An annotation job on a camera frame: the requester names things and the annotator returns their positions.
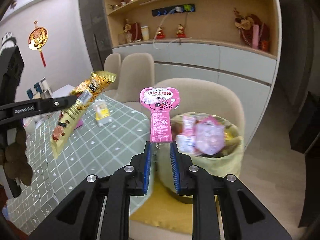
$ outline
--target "pink object on table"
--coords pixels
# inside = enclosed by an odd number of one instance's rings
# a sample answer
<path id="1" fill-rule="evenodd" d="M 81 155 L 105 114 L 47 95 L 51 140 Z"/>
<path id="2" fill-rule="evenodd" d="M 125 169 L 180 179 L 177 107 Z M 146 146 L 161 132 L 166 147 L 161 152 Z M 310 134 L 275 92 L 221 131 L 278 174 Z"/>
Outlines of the pink object on table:
<path id="1" fill-rule="evenodd" d="M 145 88 L 140 93 L 140 103 L 151 112 L 150 142 L 171 142 L 171 109 L 180 103 L 175 88 Z"/>
<path id="2" fill-rule="evenodd" d="M 252 34 L 252 48 L 258 49 L 259 46 L 259 25 L 253 25 L 253 34 Z"/>
<path id="3" fill-rule="evenodd" d="M 80 118 L 79 122 L 77 123 L 76 127 L 74 128 L 77 129 L 78 127 L 80 127 L 81 125 L 83 125 L 83 121 L 82 121 L 82 118 Z"/>

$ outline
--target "gold snack package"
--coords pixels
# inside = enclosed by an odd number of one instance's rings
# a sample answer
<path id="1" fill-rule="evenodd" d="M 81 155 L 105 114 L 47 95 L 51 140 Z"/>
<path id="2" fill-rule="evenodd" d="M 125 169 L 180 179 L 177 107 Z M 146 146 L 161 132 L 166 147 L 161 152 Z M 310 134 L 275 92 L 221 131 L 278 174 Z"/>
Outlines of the gold snack package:
<path id="1" fill-rule="evenodd" d="M 87 107 L 92 104 L 102 90 L 115 80 L 116 74 L 107 71 L 96 71 L 91 73 L 89 79 L 83 81 L 70 92 L 70 95 L 77 95 L 78 99 L 69 109 L 61 112 L 58 125 L 53 130 L 50 142 L 55 159 L 61 154 L 64 144 Z"/>

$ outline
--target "red tassel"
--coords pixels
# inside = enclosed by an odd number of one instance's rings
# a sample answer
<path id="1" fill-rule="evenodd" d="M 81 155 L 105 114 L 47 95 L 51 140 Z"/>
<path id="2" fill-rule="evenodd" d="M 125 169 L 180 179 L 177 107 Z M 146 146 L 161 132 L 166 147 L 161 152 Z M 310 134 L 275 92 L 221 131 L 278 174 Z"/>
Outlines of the red tassel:
<path id="1" fill-rule="evenodd" d="M 40 56 L 41 56 L 41 59 L 42 59 L 43 66 L 46 67 L 46 63 L 44 61 L 44 56 L 42 54 L 42 51 L 40 52 Z"/>

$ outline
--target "wall hanging ornament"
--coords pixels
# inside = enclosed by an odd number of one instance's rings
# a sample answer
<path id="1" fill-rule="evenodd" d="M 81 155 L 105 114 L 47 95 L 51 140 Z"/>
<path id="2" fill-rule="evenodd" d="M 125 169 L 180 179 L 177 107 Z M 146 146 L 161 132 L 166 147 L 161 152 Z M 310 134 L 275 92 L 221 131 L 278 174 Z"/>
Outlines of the wall hanging ornament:
<path id="1" fill-rule="evenodd" d="M 29 48 L 30 49 L 39 50 L 43 66 L 45 67 L 46 63 L 44 61 L 44 56 L 42 54 L 42 47 L 47 42 L 48 31 L 44 27 L 38 27 L 37 23 L 38 23 L 38 21 L 34 22 L 36 27 L 35 27 L 35 29 L 32 31 L 32 33 L 29 36 L 28 44 L 29 44 Z"/>

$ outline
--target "white cable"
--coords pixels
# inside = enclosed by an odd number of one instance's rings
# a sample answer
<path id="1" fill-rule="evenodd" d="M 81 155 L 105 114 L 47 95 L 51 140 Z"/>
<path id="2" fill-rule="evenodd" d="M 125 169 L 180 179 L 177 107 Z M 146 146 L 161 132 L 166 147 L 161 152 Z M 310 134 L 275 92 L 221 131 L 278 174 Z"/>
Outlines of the white cable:
<path id="1" fill-rule="evenodd" d="M 170 15 L 170 14 L 171 14 L 173 11 L 175 11 L 175 10 L 176 10 L 176 8 L 171 9 L 170 12 L 169 12 L 166 16 L 164 16 L 164 18 L 162 19 L 162 21 L 161 21 L 161 23 L 160 23 L 160 25 L 159 25 L 160 28 L 161 28 L 164 20 L 167 18 L 167 16 Z M 155 46 L 155 40 L 156 40 L 156 37 L 157 37 L 157 33 L 158 33 L 158 27 L 157 27 L 156 34 L 155 34 L 155 36 L 153 37 L 153 41 L 152 41 L 152 45 L 153 45 L 153 47 L 154 47 L 155 49 L 165 49 L 166 47 L 168 47 L 168 46 L 170 45 L 170 43 L 173 43 L 173 42 L 175 42 L 175 41 L 180 40 L 180 38 L 176 38 L 176 39 L 170 41 L 165 47 L 163 47 L 163 48 L 157 48 L 157 47 Z"/>

